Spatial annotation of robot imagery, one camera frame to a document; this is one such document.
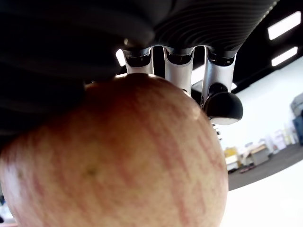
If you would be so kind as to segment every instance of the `apple skin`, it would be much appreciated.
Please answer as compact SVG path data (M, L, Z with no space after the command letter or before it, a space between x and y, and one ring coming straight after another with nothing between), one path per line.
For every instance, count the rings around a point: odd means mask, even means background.
M228 192L199 105L146 74L88 86L2 150L0 179L21 227L218 227Z

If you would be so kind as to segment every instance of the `floor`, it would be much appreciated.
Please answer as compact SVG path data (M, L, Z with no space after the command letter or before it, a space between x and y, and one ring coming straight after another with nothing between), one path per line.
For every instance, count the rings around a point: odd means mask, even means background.
M302 227L303 161L228 192L220 227Z
M238 170L229 174L229 191L278 173L301 160L303 160L303 147L299 144L290 145L273 155L269 161L246 173L240 174Z

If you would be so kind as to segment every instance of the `white wall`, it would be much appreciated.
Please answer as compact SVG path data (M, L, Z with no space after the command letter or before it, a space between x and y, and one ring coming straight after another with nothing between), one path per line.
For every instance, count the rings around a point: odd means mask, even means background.
M223 148L257 142L289 125L294 118L290 103L302 92L303 57L237 93L243 104L243 119L220 126Z

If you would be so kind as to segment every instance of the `robotic hand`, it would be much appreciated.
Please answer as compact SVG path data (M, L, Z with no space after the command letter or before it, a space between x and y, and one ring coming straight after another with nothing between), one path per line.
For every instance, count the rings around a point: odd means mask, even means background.
M0 3L0 140L69 108L84 81L121 71L154 73L162 46L165 78L191 93L195 47L205 47L201 108L214 124L241 119L231 93L236 53L275 0L3 0Z

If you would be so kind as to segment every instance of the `apple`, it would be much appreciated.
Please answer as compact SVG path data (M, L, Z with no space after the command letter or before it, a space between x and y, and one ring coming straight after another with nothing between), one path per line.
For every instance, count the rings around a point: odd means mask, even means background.
M199 105L146 74L88 86L2 150L0 179L21 227L218 227L228 192Z

